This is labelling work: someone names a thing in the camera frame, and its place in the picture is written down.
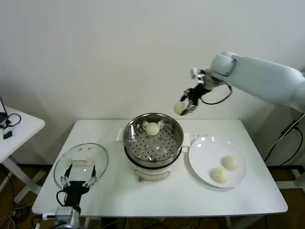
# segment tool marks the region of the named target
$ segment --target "table leg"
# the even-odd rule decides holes
[[[85,223],[84,223],[84,228],[85,228],[85,229],[88,229],[89,223],[90,223],[90,217],[86,217]]]
[[[19,180],[21,180],[26,187],[15,197],[15,202],[19,203],[29,191],[37,194],[39,193],[41,186],[39,186],[36,182],[38,182],[46,173],[44,171],[39,171],[39,173],[31,180],[20,168],[19,166],[9,157],[6,158],[2,164],[12,172]]]
[[[9,181],[8,177],[5,177],[4,180],[2,181],[1,185],[0,185],[0,192],[2,191],[2,189],[6,186],[6,183]]]
[[[227,223],[228,229],[232,229],[232,223],[229,216],[225,217],[225,222]]]
[[[264,217],[264,215],[245,216],[242,219],[240,219],[237,223],[234,223],[232,229],[246,229],[255,222],[257,222],[262,217]]]

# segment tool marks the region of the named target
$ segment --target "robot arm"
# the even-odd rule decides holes
[[[194,111],[202,95],[226,82],[251,95],[276,105],[305,112],[305,77],[298,70],[252,57],[223,52],[212,61],[210,69],[192,70],[198,85],[184,91],[174,111],[185,115]]]

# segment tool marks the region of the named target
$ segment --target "black cable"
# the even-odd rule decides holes
[[[143,227],[143,229],[150,229],[150,228],[153,228],[153,227],[155,227],[155,226],[157,226],[157,225],[161,225],[161,226],[163,226],[165,229],[168,229],[168,227],[167,227],[164,223],[161,223],[161,222],[157,222],[157,223],[152,224],[152,225],[149,226],[149,227],[145,227],[145,226],[144,226],[144,221],[142,220],[142,227]]]
[[[284,128],[284,130],[282,130],[282,132],[281,132],[281,134],[280,134],[280,136],[278,137],[277,140],[279,140],[283,135],[286,136],[287,134],[289,134],[290,131],[291,131],[292,129],[291,129],[289,132],[287,132],[287,130],[288,130],[292,125],[294,125],[295,123],[298,123],[299,120],[301,119],[301,117],[302,117],[303,115],[304,115],[304,113],[301,113],[300,117],[298,117],[296,120],[293,120],[288,126],[286,126],[286,127]],[[267,159],[268,159],[269,156],[271,155],[271,153],[272,153],[273,149],[275,148],[275,146],[277,145],[277,143],[275,143],[275,145],[270,149],[270,151],[269,151],[267,157],[264,159],[264,162],[267,161]]]
[[[22,119],[21,116],[20,116],[19,114],[12,113],[12,114],[10,114],[10,115],[6,118],[6,120],[9,121],[9,118],[10,118],[12,115],[18,116],[18,117],[19,117],[19,121],[18,121],[17,123],[15,123],[14,125],[10,125],[10,127],[13,127],[13,126],[19,124],[19,123],[21,122],[21,119]]]
[[[37,216],[34,216],[33,218],[31,218],[30,223],[31,223],[32,227],[29,229],[34,229],[36,227],[36,224],[39,223],[41,220],[42,220],[42,215],[37,215]]]
[[[12,191],[12,194],[13,194],[13,211],[14,211],[15,210],[15,190],[14,190],[13,182],[11,181],[10,176],[9,176],[8,173],[6,174],[6,177],[9,179],[11,191]]]
[[[198,221],[198,225],[197,225],[197,227],[195,227],[195,229],[199,229],[201,222],[202,222],[203,220],[205,220],[205,219],[208,219],[208,218],[201,218],[201,219]],[[215,219],[215,221],[216,221],[217,224],[218,224],[219,229],[221,229],[221,223],[220,223],[219,219],[217,219],[217,218],[209,218],[209,219]]]
[[[286,160],[285,162],[283,162],[280,166],[282,166],[282,165],[284,165],[285,163],[287,163],[288,161],[290,161],[290,160],[292,160],[292,158],[294,158],[294,156],[299,152],[299,150],[300,150],[300,148],[301,148],[301,146],[302,146],[302,143],[303,143],[303,133],[302,133],[302,131],[298,128],[298,127],[294,127],[294,129],[295,130],[297,130],[299,133],[300,133],[300,135],[301,135],[301,142],[300,142],[300,144],[299,144],[299,146],[298,146],[298,148],[297,148],[297,150],[296,150],[296,152],[292,155],[292,157],[290,157],[288,160]]]
[[[230,92],[229,92],[229,94],[224,99],[222,99],[222,100],[220,100],[220,101],[218,101],[216,103],[208,103],[208,102],[205,102],[202,97],[200,97],[201,102],[203,102],[204,104],[207,104],[207,105],[216,105],[216,104],[222,103],[224,100],[229,98],[232,95],[232,93],[233,93],[232,86],[227,84],[227,83],[225,85],[227,85],[227,87],[229,88]]]
[[[267,217],[266,217],[266,216],[264,216],[264,219],[265,219],[265,225],[266,225],[266,229],[268,229]]]
[[[15,189],[14,189],[14,186],[13,186],[13,182],[9,176],[9,174],[7,173],[6,174],[7,178],[9,179],[9,182],[10,182],[10,186],[11,186],[11,191],[12,191],[12,195],[13,195],[13,212],[15,213],[14,215],[11,216],[11,219],[14,221],[15,225],[16,225],[16,228],[17,227],[17,224],[20,224],[22,222],[24,222],[27,217],[29,216],[30,214],[30,206],[26,206],[26,207],[20,207],[20,208],[17,208],[15,209]]]
[[[57,199],[57,202],[58,202],[61,206],[63,206],[63,204],[61,203],[61,201],[60,201],[59,198],[58,198],[58,194],[60,194],[61,192],[64,192],[64,190],[59,190],[59,191],[56,193],[56,199]]]
[[[269,151],[267,157],[264,159],[264,162],[266,162],[266,160],[269,158],[269,156],[271,155],[271,153],[272,153],[272,151],[273,151],[273,149],[275,148],[276,145],[277,145],[277,143],[275,143],[275,145],[270,149],[270,151]]]
[[[0,229],[2,229],[4,227],[5,224],[7,224],[7,222],[10,221],[10,219],[8,219],[7,221],[5,221],[2,226],[0,227]]]

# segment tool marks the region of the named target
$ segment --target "metal rim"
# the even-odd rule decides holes
[[[128,157],[128,159],[129,159],[132,163],[134,163],[136,166],[141,167],[141,168],[145,168],[145,169],[149,169],[149,170],[155,170],[155,169],[160,169],[160,168],[168,167],[168,166],[170,166],[172,163],[174,163],[174,162],[178,159],[178,157],[180,156],[180,154],[181,154],[181,152],[182,152],[182,148],[180,148],[180,150],[179,150],[179,152],[178,152],[178,154],[177,154],[178,156],[176,157],[176,159],[175,159],[174,161],[172,161],[172,162],[170,162],[170,163],[168,163],[168,164],[166,164],[166,165],[164,165],[164,166],[160,166],[160,167],[146,167],[146,166],[140,165],[140,164],[138,164],[136,161],[134,161],[134,160],[130,157],[130,155],[127,153],[127,150],[126,150],[125,147],[124,147],[124,151],[125,151],[125,154],[126,154],[126,156]]]
[[[126,143],[127,143],[127,141],[130,141],[127,136],[129,135],[131,125],[135,125],[135,124],[138,125],[137,121],[139,121],[141,119],[145,119],[145,117],[147,117],[149,119],[149,116],[154,116],[154,118],[159,117],[160,119],[168,120],[168,122],[173,123],[174,126],[176,128],[178,128],[180,142],[178,143],[177,150],[174,151],[175,153],[172,155],[172,157],[166,157],[165,159],[161,159],[161,160],[157,160],[157,161],[155,161],[155,160],[154,161],[147,161],[144,158],[138,158],[138,157],[134,156],[133,152],[130,151],[130,149],[128,149]],[[149,168],[149,169],[163,168],[163,167],[166,167],[166,166],[170,165],[172,162],[174,162],[178,158],[178,156],[180,155],[181,146],[182,146],[182,142],[183,142],[183,137],[184,137],[183,136],[183,130],[182,130],[180,124],[174,118],[172,118],[172,117],[170,117],[166,114],[161,114],[161,113],[146,113],[146,114],[142,114],[142,115],[139,115],[139,116],[133,118],[126,125],[126,127],[124,129],[124,132],[123,132],[124,150],[125,150],[125,153],[126,153],[127,157],[129,158],[129,160],[132,161],[133,163],[135,163],[136,165],[140,166],[140,167]]]
[[[93,142],[82,143],[82,144],[79,144],[79,145],[77,145],[77,146],[72,147],[71,149],[69,149],[69,150],[66,151],[65,153],[69,152],[70,150],[72,150],[72,149],[74,149],[74,148],[76,148],[76,147],[79,147],[79,146],[82,146],[82,145],[85,145],[85,144],[97,145],[97,146],[101,147],[103,150],[105,150],[106,156],[107,156],[107,162],[106,162],[106,167],[105,167],[104,171],[102,172],[102,174],[101,174],[101,176],[100,176],[100,177],[102,177],[102,176],[104,175],[104,173],[105,173],[107,167],[108,167],[109,157],[108,157],[108,152],[107,152],[107,150],[106,150],[103,146],[101,146],[100,144],[93,143]],[[56,171],[56,167],[57,167],[57,165],[58,165],[58,162],[59,162],[59,161],[61,160],[61,158],[65,155],[65,153],[63,153],[62,156],[58,159],[58,161],[56,162],[55,168],[54,168],[54,170],[53,170],[53,178],[54,178],[54,181],[55,181],[55,183],[57,184],[57,186],[59,186],[60,188],[63,188],[63,187],[57,183],[57,180],[56,180],[56,177],[55,177],[55,171]]]

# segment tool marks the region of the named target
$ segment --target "cable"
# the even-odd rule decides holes
[[[14,190],[13,182],[11,181],[8,173],[6,174],[6,177],[9,179],[9,182],[10,182],[10,187],[11,187],[11,191],[13,194],[13,204],[12,205],[13,205],[13,210],[15,210],[15,190]]]
[[[12,113],[12,114],[10,114],[9,116],[7,116],[7,118],[6,118],[6,121],[5,121],[5,122],[9,121],[9,124],[10,124],[11,122],[10,122],[9,118],[10,118],[12,115],[16,115],[16,116],[18,116],[18,117],[19,117],[19,121],[18,121],[17,123],[15,123],[14,125],[10,125],[10,127],[13,127],[13,126],[15,126],[15,125],[19,124],[19,123],[21,122],[21,119],[22,119],[22,118],[21,118],[21,116],[20,116],[19,114]]]
[[[61,206],[63,206],[63,204],[61,203],[61,201],[60,201],[59,198],[58,198],[58,194],[60,194],[61,192],[64,192],[64,190],[59,190],[59,191],[56,193],[56,200],[57,200],[57,202],[58,202]]]
[[[227,85],[227,87],[229,88],[230,92],[229,92],[229,94],[224,99],[222,99],[222,100],[220,100],[220,101],[218,101],[216,103],[208,103],[208,102],[205,102],[202,97],[200,97],[201,102],[203,102],[204,104],[207,104],[207,105],[216,105],[216,104],[222,103],[224,100],[229,98],[232,95],[232,93],[233,93],[232,86],[229,85],[228,83],[226,83],[225,85]]]
[[[14,228],[16,228],[16,224],[15,224],[15,222],[14,222],[14,220],[12,219],[12,214],[13,214],[13,211],[15,210],[15,190],[14,190],[14,186],[13,186],[13,182],[12,182],[12,180],[10,179],[10,176],[9,176],[9,174],[8,173],[6,173],[6,177],[9,179],[9,182],[10,182],[10,187],[11,187],[11,191],[12,191],[12,195],[13,195],[13,210],[10,212],[10,215],[8,215],[9,216],[9,218],[11,219],[11,221],[13,222],[13,224],[14,224]]]
[[[195,229],[199,229],[199,226],[201,224],[201,222],[205,219],[208,219],[208,218],[201,218],[199,221],[198,221],[198,225]],[[218,228],[221,229],[221,223],[220,221],[217,219],[217,218],[211,218],[211,219],[214,219],[216,222],[217,222],[217,225],[218,225]]]
[[[9,217],[9,219],[8,219],[7,221],[5,221],[5,222],[2,224],[2,226],[0,227],[0,229],[2,229],[2,228],[4,227],[4,225],[5,225],[7,222],[9,222],[9,223],[12,222],[13,225],[14,225],[14,229],[15,229],[15,228],[16,228],[16,224],[15,224],[14,220],[11,218],[10,215],[5,215],[4,217],[2,217],[2,218],[0,219],[0,221],[3,220],[5,217]]]
[[[172,221],[176,224],[176,226],[177,227],[179,227],[179,228],[181,228],[181,229],[187,229],[187,228],[189,228],[191,225],[192,225],[192,221],[189,223],[189,225],[187,225],[187,226],[185,226],[185,227],[182,227],[182,226],[180,226],[178,223],[176,223],[175,222],[175,220],[173,220],[173,218],[171,218],[172,219]]]
[[[29,228],[29,229],[34,229],[34,228],[36,227],[36,224],[39,223],[41,220],[42,220],[42,215],[34,216],[34,217],[30,220],[30,223],[31,223],[32,227]]]
[[[276,145],[277,145],[277,143],[271,148],[271,150],[269,151],[267,157],[264,159],[264,162],[266,162],[266,160],[269,158],[269,156],[271,155],[271,153],[272,153],[272,151],[273,151],[273,149],[275,148]]]
[[[114,222],[108,223],[107,225],[105,225],[105,227],[102,227],[102,229],[105,229],[107,226],[109,226],[109,225],[111,225],[111,224],[114,224],[114,223],[116,223],[117,221],[118,221],[118,219],[117,219],[116,221],[114,221]]]
[[[302,113],[301,116],[300,116],[296,121],[293,121],[290,125],[288,125],[288,126],[290,126],[290,127],[289,127],[289,128],[286,127],[286,129],[287,129],[287,128],[288,128],[288,129],[284,132],[284,134],[281,134],[280,137],[276,140],[276,142],[274,142],[274,144],[273,144],[272,146],[270,146],[269,148],[267,148],[267,149],[265,150],[264,153],[267,153],[269,149],[271,149],[271,148],[272,148],[273,146],[275,146],[279,141],[281,141],[282,138],[285,137],[286,134],[288,134],[288,133],[290,132],[290,130],[292,130],[292,128],[294,128],[304,116],[305,116],[305,113]]]
[[[264,216],[266,229],[268,229],[267,216]]]
[[[161,225],[161,226],[163,226],[165,229],[168,229],[168,227],[167,227],[164,223],[161,223],[161,222],[157,222],[157,223],[152,224],[152,225],[149,226],[149,227],[145,227],[145,226],[144,226],[144,221],[142,221],[142,227],[143,227],[143,229],[150,229],[150,228],[153,228],[153,227],[155,227],[155,226],[157,226],[157,225]]]
[[[299,144],[299,146],[298,146],[298,148],[297,148],[297,150],[296,150],[296,152],[292,155],[292,157],[290,157],[288,160],[286,160],[285,162],[283,162],[280,166],[282,166],[283,164],[285,164],[285,163],[287,163],[288,161],[290,161],[290,160],[292,160],[292,158],[294,158],[294,156],[299,152],[299,150],[300,150],[300,148],[301,148],[301,146],[302,146],[302,143],[303,143],[303,133],[302,133],[302,131],[298,128],[298,127],[294,127],[294,129],[295,130],[297,130],[299,133],[300,133],[300,135],[301,135],[301,142],[300,142],[300,144]]]
[[[127,219],[126,226],[124,229],[127,229],[131,223],[132,223],[132,220],[130,219],[130,222],[128,223],[128,219]]]
[[[2,228],[4,227],[4,225],[5,225],[9,220],[10,220],[10,219],[6,220],[6,221],[2,224],[2,226],[0,227],[0,229],[2,229]]]

